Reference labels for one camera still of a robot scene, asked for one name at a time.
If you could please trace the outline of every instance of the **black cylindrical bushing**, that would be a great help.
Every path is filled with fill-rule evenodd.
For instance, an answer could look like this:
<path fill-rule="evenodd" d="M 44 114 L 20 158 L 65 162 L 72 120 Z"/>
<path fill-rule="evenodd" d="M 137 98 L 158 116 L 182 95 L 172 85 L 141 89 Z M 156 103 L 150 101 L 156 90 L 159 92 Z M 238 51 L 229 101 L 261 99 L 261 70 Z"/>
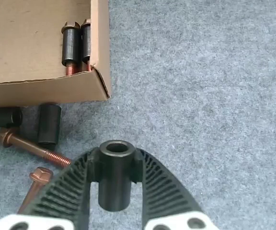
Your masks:
<path fill-rule="evenodd" d="M 99 180 L 99 205 L 107 211 L 121 211 L 130 202 L 130 172 L 135 147 L 121 140 L 104 142 L 99 148 L 102 166 Z"/>
<path fill-rule="evenodd" d="M 78 65 L 81 62 L 81 30 L 80 25 L 75 22 L 66 22 L 61 30 L 62 40 L 62 60 L 66 66 L 68 62 Z"/>
<path fill-rule="evenodd" d="M 18 127 L 22 120 L 23 115 L 19 107 L 0 108 L 0 127 Z"/>
<path fill-rule="evenodd" d="M 81 25 L 82 33 L 82 61 L 87 63 L 90 59 L 91 54 L 91 23 L 85 20 Z"/>
<path fill-rule="evenodd" d="M 49 103 L 39 107 L 38 144 L 54 150 L 58 144 L 61 108 Z"/>

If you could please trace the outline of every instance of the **bolt thread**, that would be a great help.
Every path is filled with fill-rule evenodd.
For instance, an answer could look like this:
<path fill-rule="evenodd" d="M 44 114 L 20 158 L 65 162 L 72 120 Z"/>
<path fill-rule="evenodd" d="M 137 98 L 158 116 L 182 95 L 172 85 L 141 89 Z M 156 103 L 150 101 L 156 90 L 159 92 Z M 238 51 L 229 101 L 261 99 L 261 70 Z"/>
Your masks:
<path fill-rule="evenodd" d="M 74 63 L 68 63 L 66 66 L 66 75 L 73 75 L 76 73 L 76 65 Z"/>
<path fill-rule="evenodd" d="M 55 163 L 58 166 L 61 166 L 63 168 L 67 167 L 69 164 L 71 164 L 71 160 L 67 157 L 59 156 L 58 154 L 54 152 L 48 152 L 45 156 L 45 159 L 48 161 Z"/>

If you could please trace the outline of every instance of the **cardboard box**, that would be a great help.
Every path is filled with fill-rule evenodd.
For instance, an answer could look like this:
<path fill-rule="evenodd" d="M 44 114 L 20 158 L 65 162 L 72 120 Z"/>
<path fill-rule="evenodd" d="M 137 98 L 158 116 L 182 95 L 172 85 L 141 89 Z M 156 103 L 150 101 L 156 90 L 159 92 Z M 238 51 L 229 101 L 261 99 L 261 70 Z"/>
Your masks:
<path fill-rule="evenodd" d="M 66 21 L 91 20 L 93 70 L 65 76 Z M 0 0 L 0 107 L 107 100 L 108 0 Z"/>

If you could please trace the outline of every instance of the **hole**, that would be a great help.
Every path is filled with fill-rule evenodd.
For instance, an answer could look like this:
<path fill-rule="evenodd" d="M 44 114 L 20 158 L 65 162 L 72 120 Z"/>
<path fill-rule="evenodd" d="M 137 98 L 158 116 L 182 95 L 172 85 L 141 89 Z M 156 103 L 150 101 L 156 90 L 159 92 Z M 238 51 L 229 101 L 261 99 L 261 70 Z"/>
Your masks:
<path fill-rule="evenodd" d="M 10 230 L 27 230 L 28 224 L 25 222 L 20 222 L 12 226 Z"/>
<path fill-rule="evenodd" d="M 198 218 L 189 219 L 187 224 L 192 229 L 203 229 L 206 227 L 205 223 Z"/>
<path fill-rule="evenodd" d="M 60 226 L 54 226 L 54 227 L 50 228 L 49 230 L 65 230 L 65 229 Z"/>
<path fill-rule="evenodd" d="M 167 226 L 165 225 L 156 225 L 153 230 L 171 230 L 170 228 L 168 228 Z"/>
<path fill-rule="evenodd" d="M 128 150 L 128 147 L 121 143 L 113 143 L 107 145 L 106 149 L 111 152 L 125 152 Z"/>
<path fill-rule="evenodd" d="M 22 111 L 20 108 L 14 109 L 11 115 L 13 125 L 20 126 L 22 124 Z"/>

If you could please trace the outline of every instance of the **white plastic part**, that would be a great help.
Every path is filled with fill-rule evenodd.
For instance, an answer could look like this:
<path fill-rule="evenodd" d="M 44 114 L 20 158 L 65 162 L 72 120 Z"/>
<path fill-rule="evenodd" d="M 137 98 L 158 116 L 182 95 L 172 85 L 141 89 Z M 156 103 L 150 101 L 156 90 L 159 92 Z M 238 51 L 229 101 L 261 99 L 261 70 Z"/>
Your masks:
<path fill-rule="evenodd" d="M 11 230 L 20 223 L 26 223 L 28 230 L 49 230 L 53 227 L 60 227 L 60 230 L 74 230 L 73 223 L 67 219 L 16 214 L 8 215 L 0 219 L 0 230 Z"/>
<path fill-rule="evenodd" d="M 147 222 L 145 230 L 219 230 L 203 212 L 184 212 Z"/>

